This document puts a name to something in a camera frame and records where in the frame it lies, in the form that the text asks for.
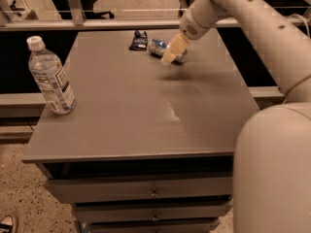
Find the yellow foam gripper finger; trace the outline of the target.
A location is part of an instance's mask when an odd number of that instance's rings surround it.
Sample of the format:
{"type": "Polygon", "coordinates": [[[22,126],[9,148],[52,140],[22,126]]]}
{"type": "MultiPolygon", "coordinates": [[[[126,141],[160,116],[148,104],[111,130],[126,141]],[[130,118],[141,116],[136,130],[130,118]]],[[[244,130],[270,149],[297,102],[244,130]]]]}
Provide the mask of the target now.
{"type": "Polygon", "coordinates": [[[168,48],[165,50],[161,63],[163,65],[169,65],[170,63],[177,61],[178,63],[184,63],[187,56],[187,47],[190,44],[189,38],[179,33],[168,44],[168,48]]]}

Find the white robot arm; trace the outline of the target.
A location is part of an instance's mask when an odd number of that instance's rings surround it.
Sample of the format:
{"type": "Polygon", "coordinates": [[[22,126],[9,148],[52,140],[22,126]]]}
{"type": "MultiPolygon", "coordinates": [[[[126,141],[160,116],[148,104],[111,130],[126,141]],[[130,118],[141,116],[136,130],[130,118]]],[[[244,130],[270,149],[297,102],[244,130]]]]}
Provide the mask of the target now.
{"type": "Polygon", "coordinates": [[[286,97],[252,116],[236,140],[234,233],[311,233],[311,39],[264,0],[195,0],[161,61],[228,16],[286,97]]]}

